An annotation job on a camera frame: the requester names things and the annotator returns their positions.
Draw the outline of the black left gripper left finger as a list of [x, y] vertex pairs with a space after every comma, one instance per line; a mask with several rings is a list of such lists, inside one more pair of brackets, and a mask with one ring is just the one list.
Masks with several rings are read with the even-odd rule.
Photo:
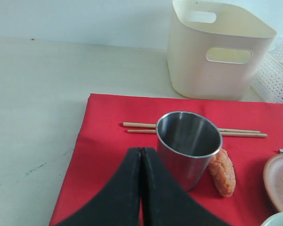
[[129, 148], [116, 173], [83, 207], [58, 226], [138, 226], [141, 149]]

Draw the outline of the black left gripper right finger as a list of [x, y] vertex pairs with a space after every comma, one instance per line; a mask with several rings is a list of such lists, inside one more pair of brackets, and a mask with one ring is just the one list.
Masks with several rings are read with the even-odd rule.
[[227, 226], [174, 180], [154, 148], [141, 149], [141, 208], [145, 226]]

